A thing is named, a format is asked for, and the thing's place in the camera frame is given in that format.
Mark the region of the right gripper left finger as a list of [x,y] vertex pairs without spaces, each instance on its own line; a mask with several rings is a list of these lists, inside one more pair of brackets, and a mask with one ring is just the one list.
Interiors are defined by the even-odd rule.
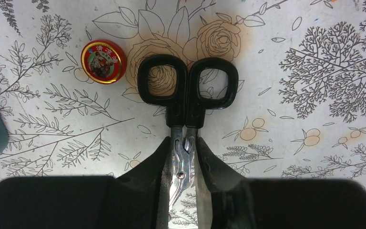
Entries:
[[165,229],[169,153],[119,176],[12,177],[0,182],[0,229]]

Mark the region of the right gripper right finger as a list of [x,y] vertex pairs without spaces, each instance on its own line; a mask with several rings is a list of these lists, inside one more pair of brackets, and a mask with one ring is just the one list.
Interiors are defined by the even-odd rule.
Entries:
[[201,229],[366,229],[366,191],[345,179],[246,178],[195,142]]

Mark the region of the black handled scissors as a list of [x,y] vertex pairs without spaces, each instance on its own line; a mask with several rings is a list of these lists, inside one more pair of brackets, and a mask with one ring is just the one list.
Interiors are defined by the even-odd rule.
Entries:
[[[167,96],[153,95],[149,90],[149,72],[158,66],[169,66],[176,71],[176,85]],[[226,73],[227,87],[223,98],[209,99],[200,94],[199,79],[203,71],[217,69]],[[188,188],[191,174],[195,174],[198,226],[210,229],[234,227],[234,196],[222,191],[211,178],[210,159],[220,163],[208,145],[198,136],[207,110],[229,107],[237,93],[238,71],[229,61],[209,57],[196,61],[191,68],[179,58],[157,54],[142,61],[138,70],[138,90],[145,103],[166,109],[166,124],[170,138],[166,148],[165,167],[157,183],[158,227],[167,226],[168,211]]]

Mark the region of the small red round tin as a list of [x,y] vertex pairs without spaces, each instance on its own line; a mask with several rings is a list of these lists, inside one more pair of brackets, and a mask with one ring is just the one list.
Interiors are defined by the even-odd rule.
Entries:
[[98,39],[87,43],[81,52],[81,64],[93,81],[112,84],[125,75],[127,56],[116,43]]

